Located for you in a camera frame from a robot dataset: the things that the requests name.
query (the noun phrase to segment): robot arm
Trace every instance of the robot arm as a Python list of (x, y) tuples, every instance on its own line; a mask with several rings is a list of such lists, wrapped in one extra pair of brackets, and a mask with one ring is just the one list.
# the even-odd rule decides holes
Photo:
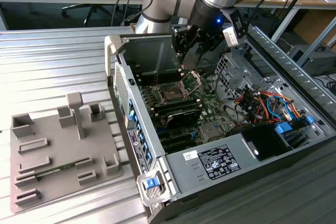
[(197, 42), (203, 53), (214, 50), (224, 38), (223, 23), (228, 19), (233, 24), (235, 36), (239, 39), (247, 31), (241, 15), (234, 7), (237, 0), (154, 0), (141, 15), (136, 33), (169, 32), (173, 15), (182, 14), (188, 18), (185, 27), (173, 28), (173, 47), (182, 63), (188, 50)]
[(202, 53), (214, 50), (224, 39), (230, 42), (230, 35), (223, 34), (223, 23), (228, 19), (234, 29), (234, 36), (242, 38), (247, 31), (237, 8), (237, 0), (195, 0), (186, 27), (173, 29), (173, 47), (182, 63), (188, 50), (200, 42)]

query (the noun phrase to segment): warning label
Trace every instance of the warning label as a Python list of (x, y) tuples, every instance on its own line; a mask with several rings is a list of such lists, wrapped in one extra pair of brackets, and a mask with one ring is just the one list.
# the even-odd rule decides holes
[(198, 154), (210, 179), (221, 178), (240, 170), (227, 145), (222, 145)]

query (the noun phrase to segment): blue cable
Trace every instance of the blue cable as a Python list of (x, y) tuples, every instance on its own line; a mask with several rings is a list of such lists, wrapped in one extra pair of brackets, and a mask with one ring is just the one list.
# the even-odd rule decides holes
[(197, 128), (196, 131), (190, 133), (190, 135), (191, 135), (191, 139), (194, 139), (194, 138), (195, 138), (196, 134), (198, 133), (198, 129), (199, 129), (199, 128)]
[(290, 115), (290, 117), (291, 117), (292, 119), (296, 119), (296, 118), (297, 118), (297, 117), (294, 115), (294, 113), (292, 113), (292, 112), (289, 110), (288, 105), (287, 105), (287, 103), (285, 102), (285, 100), (284, 100), (283, 98), (277, 96), (277, 95), (273, 95), (273, 96), (269, 97), (268, 100), (267, 100), (267, 109), (268, 109), (269, 113), (271, 113), (272, 115), (276, 116), (278, 119), (280, 119), (280, 122), (282, 122), (281, 117), (280, 117), (279, 115), (273, 113), (273, 111), (270, 109), (269, 101), (270, 101), (270, 99), (271, 99), (272, 97), (278, 98), (278, 99), (285, 105), (286, 110), (287, 110), (288, 114)]

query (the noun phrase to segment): power supply label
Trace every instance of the power supply label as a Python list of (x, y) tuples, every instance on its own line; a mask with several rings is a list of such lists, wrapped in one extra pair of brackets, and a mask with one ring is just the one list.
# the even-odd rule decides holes
[(227, 145), (222, 145), (198, 154), (210, 179), (215, 180), (240, 170)]
[(135, 130), (128, 130), (127, 131), (128, 136), (130, 138), (132, 147), (133, 147), (133, 152), (135, 154), (136, 157), (136, 162), (138, 163), (138, 166), (140, 168), (140, 172), (141, 174), (147, 173), (148, 172), (148, 167), (146, 164), (146, 161), (143, 157), (143, 152), (141, 150), (141, 144), (138, 140), (138, 137), (135, 133)]

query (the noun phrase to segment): motherboard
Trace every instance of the motherboard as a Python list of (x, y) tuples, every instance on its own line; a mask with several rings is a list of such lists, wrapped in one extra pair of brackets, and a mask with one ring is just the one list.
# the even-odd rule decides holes
[(167, 153), (218, 140), (235, 122), (196, 70), (143, 76), (140, 93)]

